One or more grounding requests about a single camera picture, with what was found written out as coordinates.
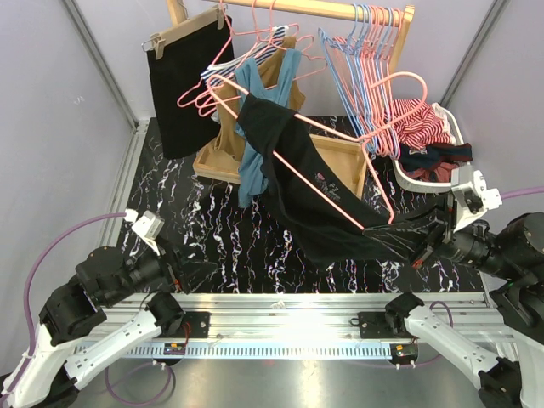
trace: striped shirt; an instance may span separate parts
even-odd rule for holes
[[[418,103],[419,99],[394,99],[394,117],[414,109]],[[415,149],[422,149],[433,143],[455,143],[447,117],[438,117],[429,104],[423,104],[419,110],[396,122],[393,128],[400,143]]]
[[[288,25],[280,25],[279,27],[274,27],[272,30],[272,40],[274,42],[281,42],[283,41],[283,38],[286,36],[286,33],[287,33],[287,30],[289,29],[289,26]],[[250,59],[251,57],[253,57],[254,55],[257,55],[258,53],[260,53],[263,48],[266,48],[268,47],[268,43],[264,43],[263,45],[257,47],[256,49],[254,49],[247,57],[246,57],[246,60]],[[255,62],[257,62],[257,66],[261,65],[265,60],[267,60],[270,56],[272,56],[273,53],[275,53],[277,50],[276,47],[268,47],[265,49],[265,51],[263,52],[262,55],[259,55],[256,59],[255,59]],[[238,57],[236,59],[233,59],[232,61],[230,62],[226,62],[224,64],[216,64],[216,65],[209,65],[202,73],[201,73],[201,78],[204,80],[204,81],[207,81],[207,79],[212,75],[212,74],[219,74],[219,75],[222,75],[223,77],[228,77],[229,74],[232,74],[236,67],[240,64],[240,62],[242,61],[242,59],[245,57],[245,55],[241,56],[241,57]],[[221,84],[221,80],[219,78],[214,78],[212,79],[212,81],[210,82],[211,85],[213,86],[218,86]]]

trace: printed logo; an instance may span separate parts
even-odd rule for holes
[[[325,194],[333,201],[340,202],[340,195],[338,195],[338,191],[340,189],[338,188],[336,183],[327,183],[325,180],[325,176],[321,173],[316,173],[314,179],[323,194]]]
[[[423,148],[421,150],[419,149],[410,149],[408,151],[408,154],[409,155],[426,155],[427,154],[427,149]]]

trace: black garment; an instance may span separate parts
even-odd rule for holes
[[[238,123],[247,142],[263,156],[269,188],[261,195],[264,208],[287,227],[306,256],[322,268],[344,259],[400,260],[381,242],[362,235],[330,204],[273,156],[281,154],[306,179],[364,227],[387,219],[358,199],[321,158],[297,112],[247,95]]]
[[[418,168],[436,170],[441,162],[471,162],[473,147],[469,143],[455,146],[446,143],[434,143],[419,150],[405,144],[400,144],[402,168],[407,172],[415,172]]]
[[[200,117],[194,105],[178,107],[178,99],[200,81],[201,73],[212,63],[229,37],[229,27],[225,24],[218,30],[215,21],[167,45],[159,60],[155,58],[155,51],[148,51],[151,92],[161,130],[164,157],[167,159],[189,156],[217,137],[219,125],[216,122],[210,117]],[[218,63],[233,59],[231,43]],[[194,99],[205,90],[206,84],[202,82],[198,89],[187,95],[186,100]]]

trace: clothing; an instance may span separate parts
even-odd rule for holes
[[[306,256],[320,267],[344,259],[398,260],[384,244],[363,235],[355,225],[319,197],[283,163],[281,154],[306,179],[365,227],[387,219],[357,198],[326,165],[297,112],[247,95],[238,123],[247,142],[263,156],[269,188],[261,195],[266,210],[287,227]]]
[[[283,40],[283,38],[286,36],[286,32],[289,29],[288,25],[280,25],[279,27],[274,27],[272,29],[272,40],[273,43],[279,44],[280,41]],[[229,74],[232,74],[236,67],[241,63],[242,59],[246,58],[247,60],[251,57],[259,54],[261,51],[263,51],[263,48],[266,48],[262,55],[259,55],[255,61],[257,62],[257,65],[261,65],[265,60],[270,58],[272,54],[275,52],[275,47],[267,47],[268,44],[262,44],[260,47],[257,47],[254,49],[248,56],[241,56],[238,58],[233,59],[232,61],[229,61],[224,64],[215,64],[215,65],[209,65],[202,73],[201,78],[203,81],[207,81],[207,79],[212,74],[219,74],[223,77],[227,77]],[[212,79],[210,84],[213,86],[219,85],[221,83],[221,80],[218,78]]]
[[[425,170],[424,168],[418,168],[414,172],[407,172],[404,168],[403,170],[411,179],[430,183],[449,183],[451,181],[451,171],[458,167],[453,163],[440,163],[434,170]]]
[[[294,48],[297,43],[295,37],[285,37],[281,46],[283,48]],[[271,87],[278,82],[278,76],[280,75],[281,61],[285,51],[283,49],[276,49],[274,55],[263,62],[258,67],[258,73],[261,76],[261,80],[264,86]],[[236,89],[229,84],[225,83],[222,88],[218,89],[217,95],[221,99],[230,99],[238,96]],[[298,89],[296,82],[293,82],[291,88],[291,95],[289,99],[289,106],[295,111],[299,111],[302,107],[306,97]],[[226,102],[230,109],[234,113],[240,111],[240,101],[232,100]],[[217,105],[219,119],[221,121],[221,130],[215,140],[214,149],[223,150],[227,154],[233,156],[237,162],[241,162],[244,154],[244,146],[246,142],[244,139],[235,132],[236,119],[222,106]]]
[[[258,67],[255,59],[246,61],[235,71],[236,82],[247,89],[253,96],[261,99],[271,100],[278,105],[287,107],[289,95],[291,94],[292,80],[297,75],[298,65],[302,53],[296,49],[289,48],[281,61],[278,86],[266,89],[258,74]],[[240,93],[241,103],[246,100],[246,95]],[[236,123],[236,132],[244,137],[244,131]],[[241,158],[241,165],[238,169],[240,174],[240,189],[238,190],[238,205],[240,208],[247,208],[254,196],[263,193],[268,186],[268,180],[261,172],[263,157],[259,155],[250,144],[246,143],[244,155]]]
[[[394,117],[414,109],[418,103],[419,99],[394,99],[392,106]],[[456,139],[451,134],[447,116],[442,115],[444,112],[440,106],[439,108],[440,110],[429,104],[423,104],[419,110],[396,122],[393,129],[399,137],[399,142],[416,149],[422,149],[433,143],[453,145]]]
[[[217,21],[180,38],[164,48],[161,59],[155,51],[147,52],[151,92],[156,118],[161,131],[162,149],[167,159],[179,159],[197,152],[218,134],[219,125],[209,117],[200,117],[194,105],[179,108],[179,97],[194,87],[204,71],[230,38],[225,24],[218,30]],[[218,62],[234,58],[232,44]],[[195,89],[188,98],[206,90],[206,84]]]
[[[419,168],[432,171],[442,162],[471,162],[472,159],[473,150],[469,143],[459,146],[431,144],[420,150],[400,145],[399,162],[407,172],[415,172]]]

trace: white wall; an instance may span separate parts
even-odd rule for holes
[[[147,60],[140,44],[153,32],[168,28],[171,23],[164,0],[77,0],[97,42],[106,57],[114,76],[140,118],[154,115],[150,93]],[[350,3],[342,0],[339,3]],[[404,9],[407,3],[416,5],[416,15],[397,71],[414,71],[423,76],[429,87],[429,100],[438,101],[479,24],[485,16],[491,0],[387,0],[380,5]],[[211,7],[203,0],[185,0],[189,16]],[[252,28],[251,10],[229,6],[235,30]],[[316,18],[300,14],[276,12],[275,23],[288,24],[298,21],[301,35],[317,34],[317,27],[326,28],[332,35],[346,35],[352,24],[343,20]],[[268,26],[268,10],[258,10],[260,27]],[[249,36],[235,38],[235,52],[242,54],[253,44]],[[320,54],[318,43],[310,50]],[[313,71],[315,65],[303,63],[299,72]],[[396,97],[417,97],[420,92],[410,82],[401,80]],[[329,72],[311,76],[300,82],[307,95],[302,112],[307,115],[344,113],[342,103]]]
[[[544,184],[543,2],[510,2],[451,104],[475,164],[500,192]],[[490,212],[499,231],[522,213],[543,211],[544,195],[510,199]]]
[[[28,346],[23,285],[54,237],[107,211],[130,139],[60,1],[0,2],[0,373]],[[35,321],[51,291],[98,243],[100,225],[65,240],[32,286]]]

